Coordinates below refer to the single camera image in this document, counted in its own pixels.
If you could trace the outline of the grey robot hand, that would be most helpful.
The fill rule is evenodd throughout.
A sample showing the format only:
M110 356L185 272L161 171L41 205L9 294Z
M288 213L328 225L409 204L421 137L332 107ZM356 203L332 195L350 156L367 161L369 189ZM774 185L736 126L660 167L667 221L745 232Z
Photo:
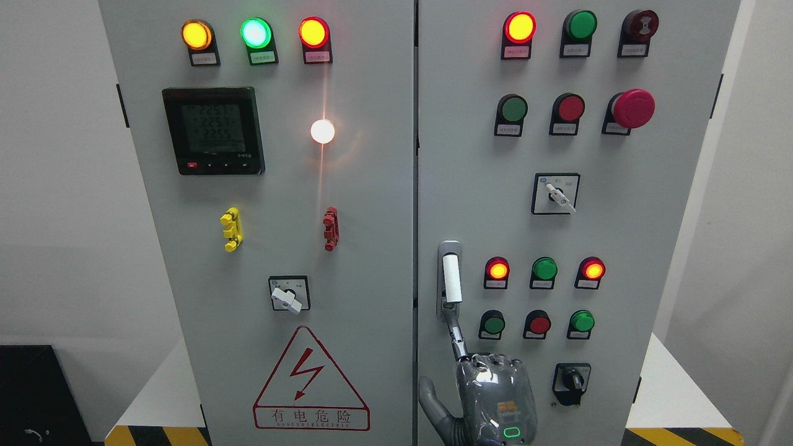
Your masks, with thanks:
M456 358L463 415L454 417L436 396L431 379L418 380L418 399L445 445L527 445L537 435L537 411L523 361L502 354L470 354L458 316L442 311Z

